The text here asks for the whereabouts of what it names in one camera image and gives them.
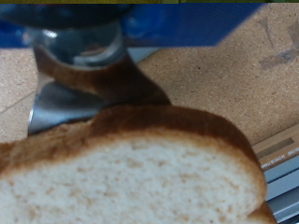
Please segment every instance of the cork surface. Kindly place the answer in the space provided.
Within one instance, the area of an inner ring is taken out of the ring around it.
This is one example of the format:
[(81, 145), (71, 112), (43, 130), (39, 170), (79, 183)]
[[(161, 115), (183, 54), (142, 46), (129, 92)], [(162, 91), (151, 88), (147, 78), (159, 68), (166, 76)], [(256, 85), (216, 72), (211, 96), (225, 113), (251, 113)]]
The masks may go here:
[[(174, 105), (226, 117), (254, 145), (299, 123), (298, 12), (299, 4), (269, 4), (216, 48), (162, 49), (139, 66)], [(30, 50), (0, 57), (4, 142), (26, 135), (36, 69)]]

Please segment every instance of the slice of bread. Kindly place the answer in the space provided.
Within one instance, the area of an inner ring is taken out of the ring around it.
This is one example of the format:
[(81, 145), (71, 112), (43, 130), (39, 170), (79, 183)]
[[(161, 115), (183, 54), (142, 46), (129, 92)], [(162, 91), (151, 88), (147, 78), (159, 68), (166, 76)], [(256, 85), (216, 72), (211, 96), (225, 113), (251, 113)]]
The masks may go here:
[(198, 110), (115, 106), (0, 145), (2, 224), (232, 224), (265, 195), (246, 137)]

